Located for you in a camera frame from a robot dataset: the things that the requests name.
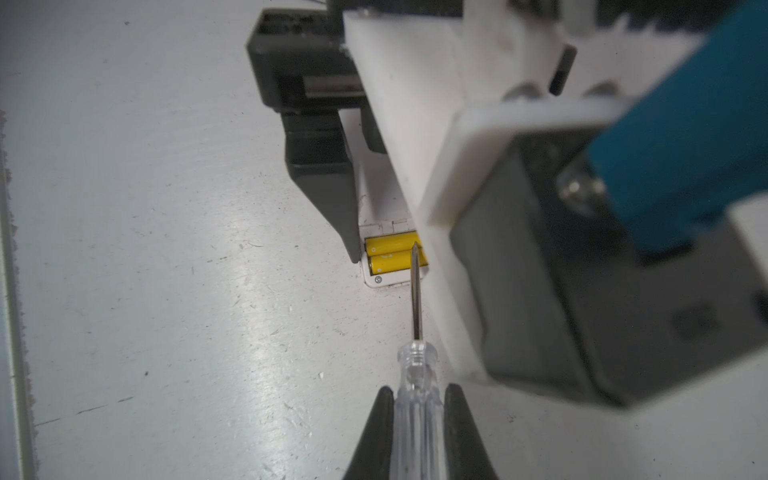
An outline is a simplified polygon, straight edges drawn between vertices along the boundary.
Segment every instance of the screwdriver shaft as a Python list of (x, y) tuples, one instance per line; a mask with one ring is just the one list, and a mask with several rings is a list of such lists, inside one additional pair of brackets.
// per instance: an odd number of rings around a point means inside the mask
[(413, 339), (422, 340), (422, 286), (419, 275), (419, 245), (411, 248), (411, 302), (413, 308)]

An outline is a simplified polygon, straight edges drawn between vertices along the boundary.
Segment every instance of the screwdriver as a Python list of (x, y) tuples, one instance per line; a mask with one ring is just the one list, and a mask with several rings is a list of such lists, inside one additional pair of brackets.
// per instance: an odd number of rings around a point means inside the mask
[(437, 350), (422, 333), (419, 246), (411, 249), (413, 341), (400, 347), (400, 385), (395, 400), (389, 477), (395, 480), (445, 478), (442, 403), (437, 385)]

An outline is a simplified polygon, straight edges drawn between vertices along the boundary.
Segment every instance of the black plastic part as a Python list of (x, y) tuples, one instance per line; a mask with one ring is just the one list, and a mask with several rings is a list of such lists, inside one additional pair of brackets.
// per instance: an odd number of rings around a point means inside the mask
[(389, 480), (395, 399), (383, 386), (373, 402), (368, 421), (343, 480)]
[(355, 175), (338, 111), (366, 102), (355, 65), (341, 44), (325, 12), (268, 8), (247, 50), (262, 101), (283, 114), (291, 179), (336, 229), (357, 263)]
[(768, 293), (759, 291), (755, 293), (755, 306), (757, 307), (757, 313), (765, 323), (768, 323)]
[(366, 139), (368, 148), (377, 154), (385, 154), (386, 147), (384, 146), (382, 134), (379, 131), (379, 125), (376, 124), (376, 118), (373, 116), (371, 105), (367, 101), (360, 106), (360, 124), (362, 136)]
[(357, 108), (362, 97), (308, 98), (307, 76), (357, 75), (325, 12), (267, 8), (248, 41), (248, 55), (261, 100), (279, 112)]
[(497, 480), (462, 387), (445, 389), (445, 460), (450, 480)]
[[(540, 17), (560, 19), (561, 2), (570, 0), (509, 0), (511, 5)], [(656, 22), (659, 31), (707, 31), (717, 25), (733, 7), (745, 0), (598, 0), (595, 21), (611, 27), (619, 16), (629, 15), (630, 29)]]
[(349, 259), (359, 262), (355, 173), (338, 112), (283, 114), (283, 126), (291, 180), (339, 233)]
[(574, 66), (577, 51), (575, 46), (565, 45), (563, 55), (560, 57), (560, 63), (558, 63), (558, 69), (554, 71), (552, 82), (549, 84), (549, 93), (554, 96), (563, 93), (565, 82), (568, 80), (568, 74), (571, 73), (571, 67)]

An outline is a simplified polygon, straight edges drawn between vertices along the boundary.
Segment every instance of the scratched white surface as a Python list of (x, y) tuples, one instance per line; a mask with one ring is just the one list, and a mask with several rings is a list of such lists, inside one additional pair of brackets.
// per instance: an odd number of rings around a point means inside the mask
[[(340, 478), (397, 381), (408, 290), (363, 286), (257, 94), (277, 3), (0, 1), (41, 480)], [(767, 362), (629, 416), (465, 390), (502, 478), (765, 478)]]

